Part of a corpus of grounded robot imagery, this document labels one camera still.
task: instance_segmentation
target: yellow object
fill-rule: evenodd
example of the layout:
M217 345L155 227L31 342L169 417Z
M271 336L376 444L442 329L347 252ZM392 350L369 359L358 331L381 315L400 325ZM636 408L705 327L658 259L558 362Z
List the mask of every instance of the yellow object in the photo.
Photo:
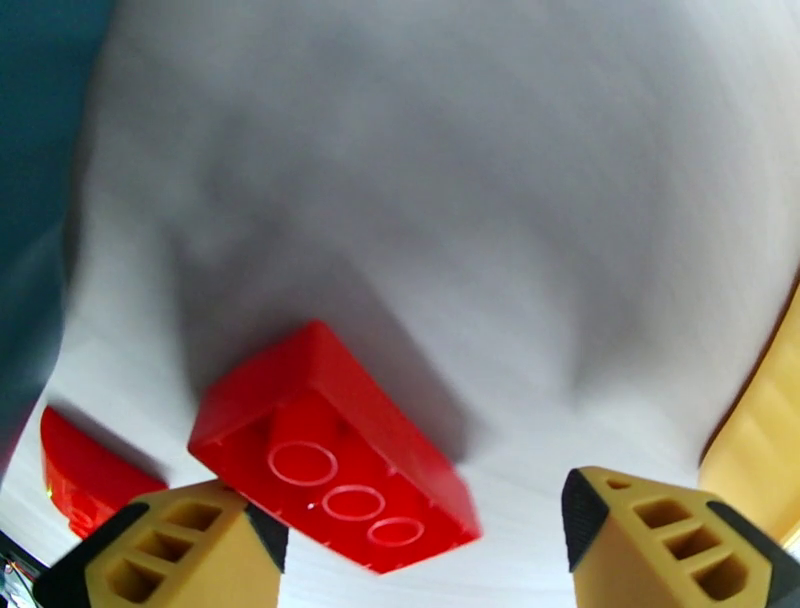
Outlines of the yellow object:
M140 496L43 576L34 593L44 608L275 608L287 530L253 509L219 481ZM68 604L46 603L49 591L74 586L76 574L81 591Z
M783 546L800 532L800 290L700 465L700 487Z
M800 588L800 565L708 492L597 467L562 495L579 608L764 608Z

